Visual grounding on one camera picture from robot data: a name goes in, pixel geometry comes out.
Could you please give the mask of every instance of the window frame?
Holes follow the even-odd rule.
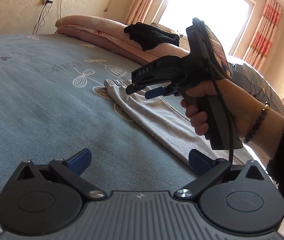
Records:
[[[234,40],[234,43],[233,45],[231,46],[231,49],[230,51],[228,52],[227,55],[230,55],[230,56],[234,56],[235,53],[236,53],[236,50],[237,48],[239,47],[239,44],[242,40],[242,37],[247,29],[247,26],[249,25],[249,22],[250,22],[250,18],[252,16],[252,13],[253,13],[253,10],[254,10],[254,7],[255,7],[255,2],[253,0],[243,0],[245,1],[248,5],[249,5],[249,9],[248,9],[248,13],[247,13],[247,17],[246,17],[246,20],[240,30],[240,32],[238,33],[238,36],[236,37],[236,39]],[[163,26],[163,25],[160,25],[159,24],[159,21],[167,7],[169,3],[169,0],[163,0],[158,11],[156,12],[154,18],[153,18],[153,21],[151,23],[151,25],[154,25],[162,30],[171,30],[172,32],[175,32],[175,30],[172,30],[170,29],[169,27],[166,27],[166,26]],[[182,39],[185,39],[185,40],[188,40],[186,36],[183,36],[181,37]]]

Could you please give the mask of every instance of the bed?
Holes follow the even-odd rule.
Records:
[[[0,36],[0,191],[23,159],[46,164],[83,148],[82,177],[104,189],[174,192],[190,167],[135,123],[107,94],[105,79],[140,65],[60,34]],[[184,113],[180,98],[163,98]],[[245,162],[252,159],[241,150]]]

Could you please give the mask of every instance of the ridged surface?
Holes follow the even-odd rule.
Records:
[[[191,202],[172,199],[168,192],[114,192],[85,207],[82,216],[55,234],[37,237],[4,233],[0,240],[187,240],[243,239],[218,231],[197,212]],[[283,239],[275,233],[255,239]]]

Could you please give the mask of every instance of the dark heart print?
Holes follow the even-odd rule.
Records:
[[[11,57],[1,57],[1,60],[8,60],[9,58],[11,58]]]

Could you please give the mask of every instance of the person's arm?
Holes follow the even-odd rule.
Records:
[[[234,118],[239,137],[244,138],[258,120],[264,104],[229,80],[217,80],[217,84]],[[190,88],[187,93],[197,98],[216,95],[212,81],[203,81]],[[181,105],[186,108],[186,116],[190,118],[195,132],[198,135],[204,135],[208,130],[206,113],[199,112],[197,106],[189,106],[186,100],[182,100]],[[271,158],[267,171],[279,184],[278,189],[284,197],[284,117],[269,109],[251,141]]]

